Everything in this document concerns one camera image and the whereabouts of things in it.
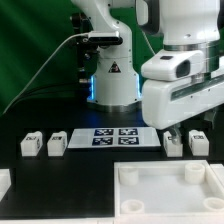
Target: white cube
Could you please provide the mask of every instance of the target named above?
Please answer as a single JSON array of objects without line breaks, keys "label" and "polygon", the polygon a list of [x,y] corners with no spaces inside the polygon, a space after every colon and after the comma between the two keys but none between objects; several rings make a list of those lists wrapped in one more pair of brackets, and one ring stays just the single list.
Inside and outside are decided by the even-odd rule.
[{"label": "white cube", "polygon": [[47,143],[48,156],[63,156],[67,147],[67,133],[61,131],[53,133]]},{"label": "white cube", "polygon": [[183,155],[183,144],[175,145],[169,131],[163,134],[163,145],[168,157],[181,157]]},{"label": "white cube", "polygon": [[28,133],[20,145],[22,156],[37,156],[43,145],[42,133],[39,131]]},{"label": "white cube", "polygon": [[188,142],[194,156],[209,155],[209,141],[203,131],[190,131]]}]

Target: black tabletop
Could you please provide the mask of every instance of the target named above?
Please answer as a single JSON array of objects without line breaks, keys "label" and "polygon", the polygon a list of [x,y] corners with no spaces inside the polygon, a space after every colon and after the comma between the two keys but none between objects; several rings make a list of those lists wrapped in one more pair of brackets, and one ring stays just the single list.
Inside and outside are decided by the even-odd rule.
[{"label": "black tabletop", "polygon": [[[224,161],[224,116],[215,130],[197,116],[182,123],[184,155],[167,158],[163,147],[66,149],[50,158],[46,143],[52,133],[75,128],[145,127],[141,110],[109,114],[88,109],[78,99],[22,101],[0,119],[0,169],[10,169],[12,185],[0,203],[0,219],[83,218],[114,216],[114,162],[206,159]],[[195,157],[187,146],[189,130],[203,130],[210,141],[208,157]],[[43,133],[35,158],[21,155],[20,142],[29,132]],[[158,131],[160,140],[162,131]]]}]

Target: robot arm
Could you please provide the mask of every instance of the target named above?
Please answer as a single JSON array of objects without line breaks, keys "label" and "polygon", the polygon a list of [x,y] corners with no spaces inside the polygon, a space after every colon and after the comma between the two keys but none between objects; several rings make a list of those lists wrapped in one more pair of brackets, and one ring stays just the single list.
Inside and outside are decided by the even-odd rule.
[{"label": "robot arm", "polygon": [[119,46],[99,47],[97,71],[92,76],[89,104],[103,111],[128,111],[141,100],[139,77],[132,66],[132,33],[124,23],[114,19],[111,8],[134,7],[134,0],[71,0],[89,18],[93,30],[100,33],[118,32],[123,39]]},{"label": "robot arm", "polygon": [[148,125],[165,129],[224,103],[219,12],[220,0],[136,0],[139,26],[164,35],[164,49],[142,66]]}]

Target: green backdrop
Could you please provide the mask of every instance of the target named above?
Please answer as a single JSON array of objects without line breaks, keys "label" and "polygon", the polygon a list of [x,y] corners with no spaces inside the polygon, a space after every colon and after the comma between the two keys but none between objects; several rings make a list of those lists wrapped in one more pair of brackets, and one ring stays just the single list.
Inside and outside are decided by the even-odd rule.
[{"label": "green backdrop", "polygon": [[[0,113],[59,44],[73,35],[69,17],[78,11],[70,0],[0,0]],[[136,25],[135,10],[116,9],[112,15],[133,31],[134,68],[140,72],[152,55]],[[161,38],[149,39],[155,51],[162,48]],[[32,87],[75,81],[76,57],[74,48],[63,48]]]}]

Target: black cable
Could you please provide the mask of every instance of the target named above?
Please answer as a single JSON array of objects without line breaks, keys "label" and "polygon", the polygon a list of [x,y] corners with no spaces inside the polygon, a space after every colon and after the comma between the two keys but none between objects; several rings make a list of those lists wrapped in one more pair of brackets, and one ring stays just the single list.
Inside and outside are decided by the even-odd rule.
[{"label": "black cable", "polygon": [[41,95],[41,94],[52,94],[52,93],[61,93],[61,92],[75,92],[77,90],[84,90],[83,88],[73,88],[72,90],[57,90],[57,91],[51,91],[51,92],[40,92],[40,93],[35,93],[37,91],[43,90],[43,89],[48,89],[48,88],[53,88],[53,87],[58,87],[58,86],[65,86],[65,85],[74,85],[77,84],[77,82],[74,83],[61,83],[61,84],[52,84],[52,85],[46,85],[46,86],[41,86],[41,87],[36,87],[33,88],[29,91],[24,92],[12,105],[11,107],[15,106],[19,101],[23,100],[24,98],[27,97],[32,97],[36,95]]},{"label": "black cable", "polygon": [[35,87],[33,89],[30,89],[26,92],[24,92],[24,94],[22,94],[22,96],[36,92],[36,91],[40,91],[43,89],[49,89],[49,88],[53,88],[53,87],[58,87],[58,86],[68,86],[68,85],[75,85],[75,84],[79,84],[78,82],[65,82],[65,83],[55,83],[55,84],[49,84],[49,85],[44,85],[44,86],[40,86],[40,87]]}]

